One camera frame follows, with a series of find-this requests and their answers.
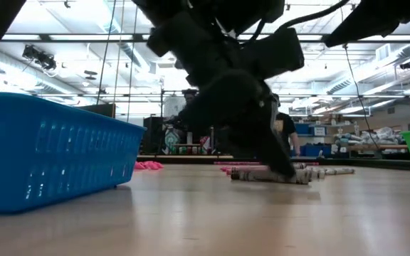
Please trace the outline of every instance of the blue plastic basket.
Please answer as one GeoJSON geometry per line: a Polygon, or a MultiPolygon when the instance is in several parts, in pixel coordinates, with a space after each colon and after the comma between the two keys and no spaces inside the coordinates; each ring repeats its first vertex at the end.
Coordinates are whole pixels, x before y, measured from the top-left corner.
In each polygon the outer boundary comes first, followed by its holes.
{"type": "Polygon", "coordinates": [[[0,212],[128,182],[144,131],[37,97],[0,93],[0,212]]]}

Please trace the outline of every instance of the black shirt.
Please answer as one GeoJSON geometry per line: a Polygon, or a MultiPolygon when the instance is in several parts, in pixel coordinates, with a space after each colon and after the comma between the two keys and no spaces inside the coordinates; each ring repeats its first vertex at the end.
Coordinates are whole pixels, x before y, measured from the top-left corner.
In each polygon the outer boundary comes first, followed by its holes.
{"type": "Polygon", "coordinates": [[[278,113],[274,124],[275,130],[279,132],[285,149],[290,153],[289,135],[297,132],[292,118],[288,114],[278,113]]]}

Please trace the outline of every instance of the laboratory room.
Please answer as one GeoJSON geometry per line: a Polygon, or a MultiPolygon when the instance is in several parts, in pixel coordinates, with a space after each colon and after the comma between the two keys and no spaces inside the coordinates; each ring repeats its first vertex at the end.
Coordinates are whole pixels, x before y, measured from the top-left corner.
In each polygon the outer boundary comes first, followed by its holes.
{"type": "Polygon", "coordinates": [[[410,255],[410,1],[0,0],[0,255],[410,255]]]}

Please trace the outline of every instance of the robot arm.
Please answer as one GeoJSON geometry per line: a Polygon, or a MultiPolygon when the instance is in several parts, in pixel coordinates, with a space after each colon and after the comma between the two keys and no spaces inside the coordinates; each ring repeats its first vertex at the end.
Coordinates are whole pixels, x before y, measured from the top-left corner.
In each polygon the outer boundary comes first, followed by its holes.
{"type": "MultiPolygon", "coordinates": [[[[199,89],[199,96],[180,113],[181,121],[191,130],[227,126],[236,146],[254,150],[260,161],[286,178],[295,175],[281,138],[273,131],[277,106],[264,80],[303,67],[302,48],[292,26],[331,14],[349,0],[289,21],[261,40],[256,39],[264,24],[283,15],[284,0],[134,2],[154,25],[147,46],[159,57],[171,51],[189,74],[188,83],[199,89]],[[228,35],[238,36],[257,21],[257,30],[246,43],[228,35]]],[[[386,36],[407,22],[410,1],[362,0],[325,44],[386,36]]]]}

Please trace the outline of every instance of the person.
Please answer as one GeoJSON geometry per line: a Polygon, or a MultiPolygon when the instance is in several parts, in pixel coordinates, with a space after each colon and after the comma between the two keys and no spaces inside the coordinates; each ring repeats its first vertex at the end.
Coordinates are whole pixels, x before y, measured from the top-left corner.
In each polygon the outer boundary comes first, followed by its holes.
{"type": "Polygon", "coordinates": [[[192,100],[196,97],[197,90],[188,89],[183,91],[184,99],[186,100],[186,106],[191,104],[192,100]]]}
{"type": "MultiPolygon", "coordinates": [[[[281,104],[279,95],[273,93],[273,96],[278,102],[278,107],[280,107],[281,104]]],[[[280,136],[283,139],[285,150],[287,150],[287,152],[290,152],[290,139],[293,144],[295,155],[300,156],[300,140],[298,139],[297,130],[295,128],[292,117],[282,112],[277,113],[274,122],[274,128],[277,132],[280,133],[280,136]]]]}

